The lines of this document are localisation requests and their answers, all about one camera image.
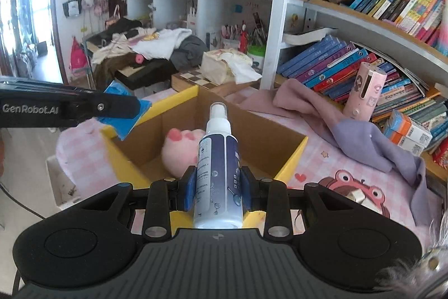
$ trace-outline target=pink checkered tablecloth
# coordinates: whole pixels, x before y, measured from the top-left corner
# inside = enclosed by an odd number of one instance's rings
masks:
[[[247,88],[227,97],[227,100],[235,101],[241,96],[249,96],[254,91],[252,88]],[[145,99],[156,102],[175,93],[173,89],[168,89]],[[394,171],[389,174],[382,173],[348,158],[340,150],[335,149],[316,135],[303,120],[260,115],[308,136],[305,151],[294,175],[288,182],[288,187],[302,189],[304,184],[320,182],[324,178],[326,178],[326,182],[332,182],[332,179],[338,178],[338,172],[344,170],[344,175],[348,173],[351,181],[354,182],[353,186],[362,180],[362,185],[370,187],[371,191],[375,190],[378,193],[379,189],[380,195],[384,196],[384,202],[381,205],[383,212],[389,212],[391,219],[412,230],[420,239],[423,247],[427,247],[429,244],[428,228],[416,227],[409,209],[413,189],[398,173]],[[63,131],[57,144],[58,161],[67,176],[76,184],[82,198],[97,194],[118,182],[99,133],[101,128],[102,124],[98,121],[88,120],[75,128]],[[441,215],[441,199],[429,190],[428,198],[433,218],[438,225]],[[291,214],[295,219],[297,211]],[[297,233],[303,231],[301,220],[295,220],[294,230]]]

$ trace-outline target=pile of clothes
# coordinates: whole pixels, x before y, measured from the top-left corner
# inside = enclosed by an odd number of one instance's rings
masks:
[[[103,91],[114,80],[115,72],[131,66],[139,68],[154,59],[171,62],[177,71],[199,66],[202,54],[208,51],[205,43],[192,35],[190,29],[145,29],[140,21],[121,18],[97,36],[95,43],[103,47],[93,53],[96,88]],[[136,56],[144,58],[137,63]]]

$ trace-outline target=pink pig toy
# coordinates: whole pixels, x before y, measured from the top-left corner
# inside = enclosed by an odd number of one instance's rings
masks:
[[[168,131],[162,147],[162,162],[173,177],[182,177],[189,166],[198,165],[199,141],[205,136],[201,129]]]

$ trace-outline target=blue packet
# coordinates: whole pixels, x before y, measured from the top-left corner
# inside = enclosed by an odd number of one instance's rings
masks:
[[[116,95],[131,95],[129,91],[120,83],[115,80],[107,87],[104,91],[108,94],[116,94]],[[144,115],[147,110],[152,106],[152,103],[148,100],[138,100],[140,102],[140,111],[133,119],[125,119],[125,118],[110,118],[110,117],[97,117],[97,120],[101,123],[108,124],[112,126],[116,131],[118,138],[123,141],[131,130],[134,128],[137,121],[140,119],[142,115]]]

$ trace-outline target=gray ribbed surface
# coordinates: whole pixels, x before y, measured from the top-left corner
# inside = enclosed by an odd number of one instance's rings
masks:
[[[166,243],[144,247],[119,277],[89,289],[55,291],[25,286],[17,299],[342,299],[399,298],[355,294],[308,273],[287,245],[270,244],[258,230],[180,230]]]

